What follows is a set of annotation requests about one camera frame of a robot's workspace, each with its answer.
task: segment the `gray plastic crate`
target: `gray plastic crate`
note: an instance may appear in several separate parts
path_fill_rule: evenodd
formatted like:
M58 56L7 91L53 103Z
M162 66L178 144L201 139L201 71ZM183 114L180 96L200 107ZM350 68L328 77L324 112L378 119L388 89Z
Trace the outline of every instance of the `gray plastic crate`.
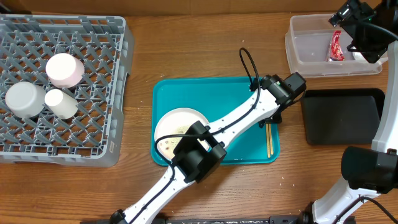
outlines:
M122 17L0 16L0 162L68 166L115 165L123 130L123 94L131 72L134 37ZM77 114L58 119L47 107L20 119L5 104L20 81L55 88L45 64L69 53L85 65L82 81L63 91L78 100Z

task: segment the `wooden table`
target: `wooden table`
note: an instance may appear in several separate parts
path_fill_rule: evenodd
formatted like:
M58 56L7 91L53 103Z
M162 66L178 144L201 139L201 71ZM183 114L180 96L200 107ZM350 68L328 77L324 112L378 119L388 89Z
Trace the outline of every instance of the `wooden table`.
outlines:
M78 223L109 218L134 204L165 171L149 152L154 85L165 78L243 76L240 47L249 49L261 74L287 77L284 36L291 16L128 17L136 46L125 93L119 162L110 168L0 165L0 223ZM308 79L307 86L385 91L386 83L387 64L379 75ZM275 162L221 166L203 183L177 195L162 212L178 219L298 215L310 201L322 197L341 175L346 146L309 146L300 105L282 116L281 154ZM395 216L397 199L396 190L378 198ZM391 223L371 203L355 215L359 223Z

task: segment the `brown cardboard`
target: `brown cardboard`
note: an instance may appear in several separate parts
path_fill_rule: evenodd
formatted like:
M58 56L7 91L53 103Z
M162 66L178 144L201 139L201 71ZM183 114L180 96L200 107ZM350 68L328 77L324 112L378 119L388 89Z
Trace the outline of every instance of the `brown cardboard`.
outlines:
M15 11L57 14L166 16L264 12L330 12L345 0L1 0ZM367 0L372 7L381 0Z

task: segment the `teal tray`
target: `teal tray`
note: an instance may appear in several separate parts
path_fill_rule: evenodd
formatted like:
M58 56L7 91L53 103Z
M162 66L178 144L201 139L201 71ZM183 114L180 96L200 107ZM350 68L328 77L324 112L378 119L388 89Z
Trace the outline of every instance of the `teal tray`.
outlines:
M238 78L186 78L166 79L154 87L152 102L152 133L150 153L162 166L166 163L154 149L156 124L167 112L176 108L191 108L201 112L209 122L222 118L245 102L249 91L247 77ZM266 128L253 125L240 135L228 148L223 165L268 164L274 162L280 152L277 124L271 125L274 154L268 158Z

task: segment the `red candy wrapper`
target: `red candy wrapper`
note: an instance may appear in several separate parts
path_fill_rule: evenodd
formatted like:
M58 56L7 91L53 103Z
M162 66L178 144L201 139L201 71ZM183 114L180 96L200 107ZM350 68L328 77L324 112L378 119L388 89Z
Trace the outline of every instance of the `red candy wrapper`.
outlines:
M333 36L331 37L328 56L326 58L327 62L344 60L343 50L341 49L339 42L340 35L341 35L341 30L336 30L333 33Z

